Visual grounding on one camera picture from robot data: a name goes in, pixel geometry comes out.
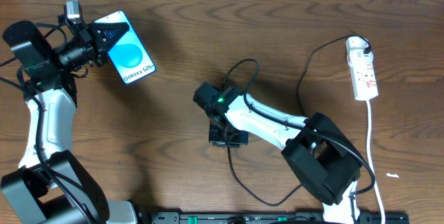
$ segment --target smartphone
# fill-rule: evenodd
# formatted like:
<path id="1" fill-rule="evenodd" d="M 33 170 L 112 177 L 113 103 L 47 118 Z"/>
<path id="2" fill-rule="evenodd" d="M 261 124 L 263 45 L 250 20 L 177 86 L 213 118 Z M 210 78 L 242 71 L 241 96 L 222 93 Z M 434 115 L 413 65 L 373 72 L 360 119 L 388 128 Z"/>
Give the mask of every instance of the smartphone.
<path id="1" fill-rule="evenodd" d="M 126 22 L 130 26 L 129 31 L 108 51 L 112 63 L 125 84 L 131 84 L 156 71 L 154 62 L 122 10 L 97 19 L 95 22 Z"/>

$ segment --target power socket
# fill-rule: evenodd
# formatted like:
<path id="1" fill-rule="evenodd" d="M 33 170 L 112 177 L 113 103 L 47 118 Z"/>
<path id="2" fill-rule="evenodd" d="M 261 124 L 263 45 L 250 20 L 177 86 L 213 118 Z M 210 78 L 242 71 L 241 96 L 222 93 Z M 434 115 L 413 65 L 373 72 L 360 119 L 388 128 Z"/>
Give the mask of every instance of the power socket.
<path id="1" fill-rule="evenodd" d="M 349 37 L 347 47 L 347 63 L 352 75 L 353 92 L 358 101 L 367 101 L 378 95 L 373 52 L 364 53 L 368 44 L 360 37 Z"/>

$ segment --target white robotic arm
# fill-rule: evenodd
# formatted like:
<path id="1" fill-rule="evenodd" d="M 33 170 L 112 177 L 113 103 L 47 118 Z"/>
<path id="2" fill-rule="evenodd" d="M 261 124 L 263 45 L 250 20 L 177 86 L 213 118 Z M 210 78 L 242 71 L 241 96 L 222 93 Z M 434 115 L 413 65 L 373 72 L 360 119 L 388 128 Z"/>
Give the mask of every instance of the white robotic arm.
<path id="1" fill-rule="evenodd" d="M 327 144 L 318 158 L 314 157 L 311 151 L 322 141 L 296 128 L 343 137 L 344 144 L 352 146 L 330 119 L 319 113 L 310 119 L 286 114 L 256 101 L 249 94 L 244 98 L 244 92 L 236 87 L 220 92 L 207 83 L 196 90 L 194 102 L 219 128 L 219 138 L 227 139 L 226 146 L 239 147 L 233 145 L 237 138 L 233 133 L 239 132 L 240 138 L 241 132 L 246 131 L 282 150 L 284 159 L 301 184 L 323 202 L 325 221 L 354 223 L 351 213 L 353 211 L 357 218 L 359 209 L 355 200 L 350 201 L 349 195 L 357 186 L 358 161 L 331 144 Z"/>
<path id="2" fill-rule="evenodd" d="M 74 78 L 78 76 L 71 72 L 87 63 L 94 62 L 97 67 L 105 64 L 109 49 L 129 25 L 86 24 L 78 1 L 68 1 L 58 19 L 59 26 L 19 21 L 3 34 L 22 71 L 31 78 L 25 82 L 17 75 L 22 85 L 17 87 L 24 91 L 31 124 L 19 169 L 2 177 L 1 190 L 23 223 L 144 223 L 132 203 L 106 199 L 72 155 L 77 93 Z M 61 25 L 71 31 L 72 40 L 67 42 Z M 65 36 L 63 48 L 52 49 L 38 26 L 61 31 Z M 103 35 L 108 30 L 113 30 L 113 35 Z M 39 200 L 57 186 L 64 195 L 45 203 Z"/>
<path id="3" fill-rule="evenodd" d="M 72 120 L 76 113 L 76 104 L 65 89 L 50 89 L 35 96 L 44 107 L 42 124 L 43 158 L 47 160 L 55 152 L 69 150 L 72 152 Z M 30 168 L 39 164 L 34 149 L 39 111 L 34 100 L 26 102 L 31 112 L 28 145 L 19 163 L 19 168 Z"/>

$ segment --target wood grain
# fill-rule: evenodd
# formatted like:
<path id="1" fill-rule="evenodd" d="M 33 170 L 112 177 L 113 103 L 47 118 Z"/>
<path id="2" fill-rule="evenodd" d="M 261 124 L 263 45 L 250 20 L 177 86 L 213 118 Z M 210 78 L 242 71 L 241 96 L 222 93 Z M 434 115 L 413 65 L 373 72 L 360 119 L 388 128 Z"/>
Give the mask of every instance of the wood grain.
<path id="1" fill-rule="evenodd" d="M 23 19 L 55 23 L 66 0 L 0 0 L 0 31 Z M 80 0 L 87 21 L 124 10 L 158 71 L 125 86 L 111 64 L 77 81 L 74 153 L 113 200 L 132 198 L 155 211 L 286 212 L 320 209 L 304 189 L 270 208 L 252 199 L 228 169 L 226 150 L 207 142 L 208 118 L 192 101 L 202 82 L 219 85 L 242 58 L 261 63 L 251 93 L 299 114 L 294 90 L 307 56 L 350 33 L 367 37 L 375 54 L 379 96 L 373 106 L 373 154 L 388 211 L 412 223 L 444 222 L 444 0 Z M 51 37 L 60 42 L 60 36 Z M 12 56 L 0 43 L 0 60 Z M 18 63 L 1 69 L 15 78 Z M 253 67 L 235 71 L 243 86 Z M 29 113 L 22 95 L 0 84 L 0 174 L 17 169 Z M 313 59 L 301 87 L 308 114 L 322 112 L 365 154 L 366 106 L 353 98 L 345 47 Z M 298 180 L 279 150 L 253 137 L 233 152 L 235 169 L 252 191 L 277 202 Z M 397 173 L 400 178 L 388 178 Z M 359 186 L 368 176 L 362 173 Z M 374 193 L 358 197 L 377 211 Z M 17 217 L 0 196 L 0 223 Z"/>

